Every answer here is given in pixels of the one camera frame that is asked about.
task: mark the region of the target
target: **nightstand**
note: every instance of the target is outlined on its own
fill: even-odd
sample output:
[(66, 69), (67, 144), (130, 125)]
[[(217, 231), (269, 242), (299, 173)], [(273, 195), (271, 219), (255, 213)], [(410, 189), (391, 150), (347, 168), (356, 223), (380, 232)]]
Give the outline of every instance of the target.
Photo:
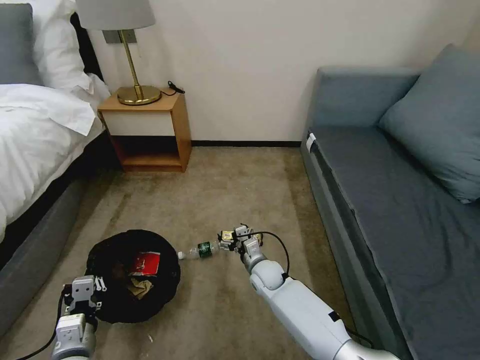
[[(172, 89), (162, 89), (171, 93)], [(184, 172), (192, 151), (185, 95), (162, 95), (147, 105), (124, 105), (115, 92), (98, 107), (124, 171)]]

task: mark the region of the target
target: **gray sofa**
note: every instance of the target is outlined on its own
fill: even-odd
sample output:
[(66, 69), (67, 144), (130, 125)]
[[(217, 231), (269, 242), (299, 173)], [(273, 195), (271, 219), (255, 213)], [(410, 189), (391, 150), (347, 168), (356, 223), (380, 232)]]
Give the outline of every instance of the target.
[(419, 75), (321, 68), (301, 152), (358, 332), (403, 360), (480, 359), (479, 201), (376, 126)]

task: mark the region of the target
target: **trash bin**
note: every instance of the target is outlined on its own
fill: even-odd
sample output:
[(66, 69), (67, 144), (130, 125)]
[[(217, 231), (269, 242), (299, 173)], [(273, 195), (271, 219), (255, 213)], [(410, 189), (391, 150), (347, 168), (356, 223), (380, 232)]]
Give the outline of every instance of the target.
[[(155, 274), (133, 271), (139, 261), (148, 262), (148, 257), (157, 257)], [(95, 313), (97, 318), (108, 323), (140, 323), (158, 313), (175, 296), (180, 266), (177, 252), (162, 236), (146, 230), (128, 230), (90, 250), (85, 275), (103, 277), (107, 288), (96, 293), (96, 300), (102, 302)], [(143, 285), (148, 283), (151, 286), (146, 286), (145, 293)], [(144, 289), (135, 287), (138, 284)]]

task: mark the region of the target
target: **gold lamp base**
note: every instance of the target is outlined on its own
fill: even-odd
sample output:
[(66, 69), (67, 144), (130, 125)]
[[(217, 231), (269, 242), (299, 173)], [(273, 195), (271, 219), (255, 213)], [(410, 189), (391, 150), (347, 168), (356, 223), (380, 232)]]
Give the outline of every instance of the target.
[(125, 105), (146, 105), (162, 97), (160, 89), (154, 86), (132, 86), (118, 89), (118, 101)]

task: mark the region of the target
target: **gray robot arm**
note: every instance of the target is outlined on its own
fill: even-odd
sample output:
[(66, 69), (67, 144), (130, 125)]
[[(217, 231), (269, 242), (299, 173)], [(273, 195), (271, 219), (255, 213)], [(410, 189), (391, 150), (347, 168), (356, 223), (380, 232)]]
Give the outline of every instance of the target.
[(278, 262), (268, 260), (258, 239), (249, 233), (248, 227), (240, 226), (234, 230), (233, 239), (234, 248), (250, 273), (250, 283), (312, 358), (399, 360), (390, 352), (370, 349), (353, 341), (337, 313), (302, 282), (289, 277)]
[(56, 342), (52, 360), (88, 360), (95, 351), (97, 319), (95, 311), (102, 306), (94, 302), (96, 291), (106, 291), (101, 277), (80, 276), (68, 285), (64, 296), (66, 315), (56, 325)]

